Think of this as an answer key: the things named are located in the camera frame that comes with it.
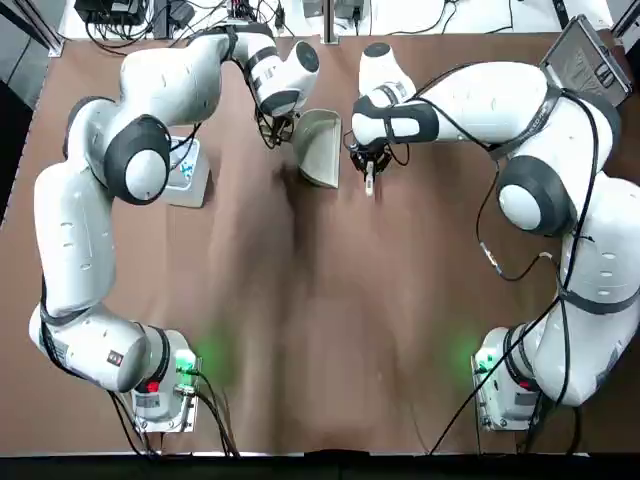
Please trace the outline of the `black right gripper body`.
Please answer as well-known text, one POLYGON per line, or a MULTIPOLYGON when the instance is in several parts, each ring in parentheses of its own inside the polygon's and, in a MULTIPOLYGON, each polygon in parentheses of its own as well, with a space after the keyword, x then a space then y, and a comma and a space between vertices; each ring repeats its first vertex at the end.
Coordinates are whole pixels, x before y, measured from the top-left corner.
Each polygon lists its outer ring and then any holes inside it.
POLYGON ((372 175, 381 174, 392 159, 392 154, 387 144, 369 148, 353 143, 348 146, 348 151, 355 169, 363 175, 368 172, 372 175))

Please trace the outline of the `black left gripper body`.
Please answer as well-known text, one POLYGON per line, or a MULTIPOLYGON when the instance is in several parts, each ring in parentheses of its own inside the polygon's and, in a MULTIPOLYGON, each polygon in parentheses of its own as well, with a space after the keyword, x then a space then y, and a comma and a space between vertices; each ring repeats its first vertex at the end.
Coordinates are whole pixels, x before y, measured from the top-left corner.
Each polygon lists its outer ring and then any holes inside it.
POLYGON ((283 143, 289 143, 298 119, 298 112, 287 113, 284 116, 270 117, 259 109, 255 110, 258 132, 268 149, 275 149, 283 143))

